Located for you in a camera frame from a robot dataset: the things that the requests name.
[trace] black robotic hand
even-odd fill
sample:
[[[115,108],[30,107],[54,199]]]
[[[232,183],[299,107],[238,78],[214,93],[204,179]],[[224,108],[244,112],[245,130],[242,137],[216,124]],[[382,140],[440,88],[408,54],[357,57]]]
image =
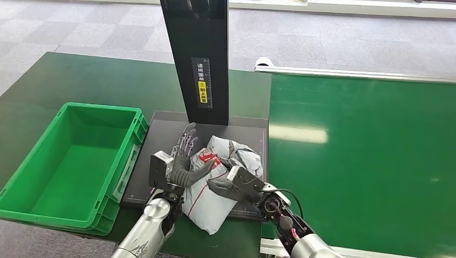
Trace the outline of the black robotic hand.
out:
[[[198,180],[211,172],[214,160],[208,161],[202,168],[190,171],[190,153],[194,143],[198,137],[193,135],[196,133],[196,124],[189,124],[182,132],[181,137],[177,141],[177,145],[173,147],[172,156],[174,157],[173,169],[169,175],[170,183],[187,188],[192,186]]]
[[[227,160],[221,157],[219,159],[221,163],[228,169],[228,171],[230,171],[233,166],[242,166],[242,164],[236,159]],[[211,191],[213,191],[215,194],[231,200],[240,201],[246,198],[245,193],[243,193],[231,181],[226,179],[226,177],[209,179],[208,186],[209,189],[211,189]]]
[[[202,168],[190,171],[190,159],[187,156],[177,154],[174,157],[173,170],[171,171],[169,181],[184,188],[190,187],[209,174],[213,164],[214,160],[210,160]]]

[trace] green table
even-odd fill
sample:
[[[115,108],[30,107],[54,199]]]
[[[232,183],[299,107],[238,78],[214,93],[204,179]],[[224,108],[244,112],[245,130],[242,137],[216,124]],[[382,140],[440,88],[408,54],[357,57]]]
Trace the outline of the green table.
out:
[[[267,118],[270,92],[269,179],[299,196],[328,244],[456,255],[455,85],[230,71],[232,115]],[[0,97],[0,187],[68,101],[137,106],[147,119],[184,110],[172,64],[47,53]],[[105,239],[121,241],[138,217],[121,209]],[[184,216],[164,251],[258,257],[261,228],[275,237],[238,220],[208,236]]]
[[[271,75],[230,71],[230,114],[267,118]],[[254,108],[247,108],[250,100]],[[184,112],[173,64],[46,53],[0,97],[0,189],[66,102],[134,106],[147,120],[155,110]],[[121,209],[103,239],[121,241],[140,212]],[[186,216],[164,252],[187,257],[257,258],[261,224],[227,220],[209,236]]]
[[[391,79],[274,74],[269,180],[331,246],[454,257],[456,85]]]

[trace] black scale platform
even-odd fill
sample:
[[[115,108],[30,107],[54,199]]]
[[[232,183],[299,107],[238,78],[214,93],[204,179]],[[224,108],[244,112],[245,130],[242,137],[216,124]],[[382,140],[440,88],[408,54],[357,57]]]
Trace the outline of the black scale platform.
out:
[[[123,207],[143,208],[152,190],[152,187],[148,185],[151,155],[160,150],[171,153],[171,149],[176,145],[178,138],[187,125],[188,120],[185,113],[166,111],[156,111],[154,113],[146,140],[141,148],[124,196],[122,197],[121,205]],[[197,124],[195,136],[198,137],[198,141],[195,143],[192,154],[206,147],[213,135],[248,145],[256,151],[261,156],[263,165],[262,180],[267,181],[267,119],[230,117],[227,126]],[[238,203],[231,211],[229,217],[261,219],[258,213],[249,204],[245,203]]]

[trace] yellow warning label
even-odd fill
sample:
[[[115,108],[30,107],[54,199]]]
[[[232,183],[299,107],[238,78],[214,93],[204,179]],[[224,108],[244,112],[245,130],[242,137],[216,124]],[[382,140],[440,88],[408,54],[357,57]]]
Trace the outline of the yellow warning label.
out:
[[[199,101],[201,103],[207,103],[208,95],[206,92],[206,82],[198,82],[198,89],[199,89]]]

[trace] black vertical pillar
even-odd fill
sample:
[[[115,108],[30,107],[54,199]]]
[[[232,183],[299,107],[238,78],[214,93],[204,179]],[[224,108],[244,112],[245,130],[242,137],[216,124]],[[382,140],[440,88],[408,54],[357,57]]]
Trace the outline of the black vertical pillar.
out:
[[[160,0],[190,122],[227,125],[228,0]]]

